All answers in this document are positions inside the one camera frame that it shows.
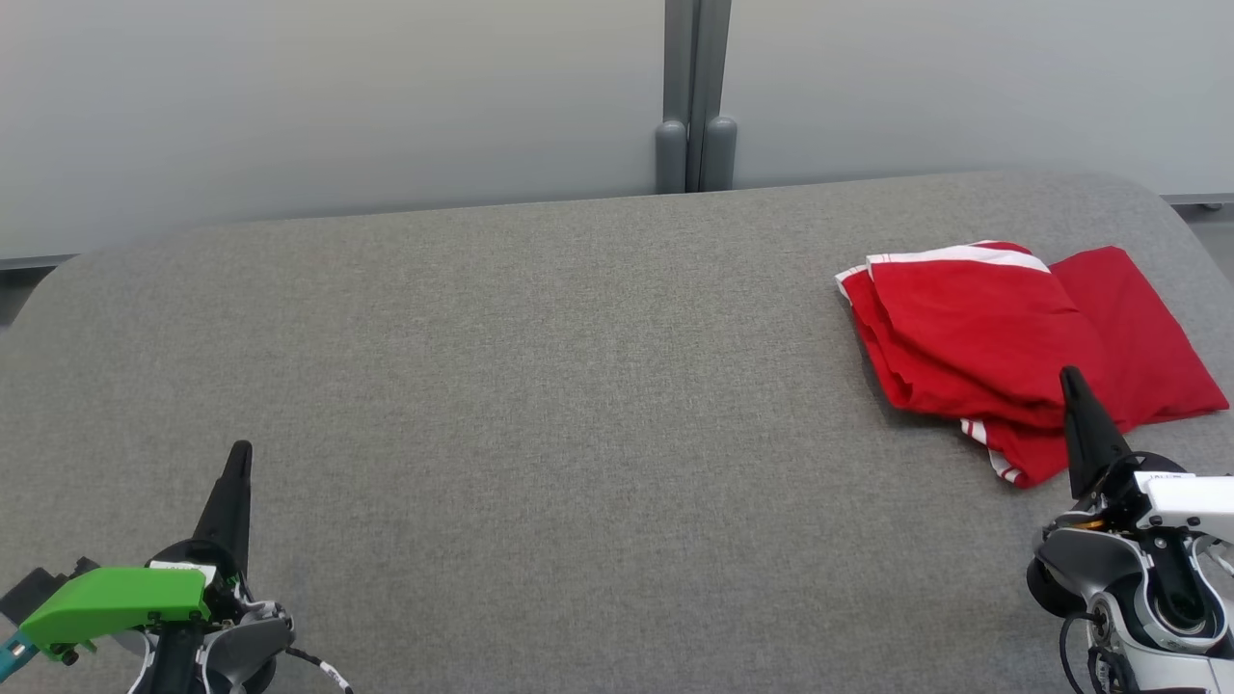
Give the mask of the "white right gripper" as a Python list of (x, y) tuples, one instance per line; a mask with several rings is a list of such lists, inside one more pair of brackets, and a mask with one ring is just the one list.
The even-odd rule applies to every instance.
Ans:
[[(1077, 367), (1064, 367), (1062, 437), (1067, 453), (1067, 488), (1072, 499), (1099, 491), (1107, 470), (1127, 461), (1132, 448), (1103, 403)], [(1182, 529), (1220, 542), (1233, 541), (1233, 478), (1198, 477), (1174, 470), (1137, 470), (1137, 487), (1146, 511), (1140, 529)]]

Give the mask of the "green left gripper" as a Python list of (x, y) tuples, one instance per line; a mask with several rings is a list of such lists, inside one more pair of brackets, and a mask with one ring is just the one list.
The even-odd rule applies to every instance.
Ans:
[[(251, 562), (252, 466), (251, 441), (236, 440), (191, 536), (227, 550), (237, 571)], [(143, 656), (135, 693), (207, 692), (197, 654), (216, 575), (197, 564), (157, 563), (81, 562), (70, 575), (31, 571), (19, 580), (19, 663), (44, 654), (70, 666), (80, 650), (96, 650), (95, 640), (132, 635)]]

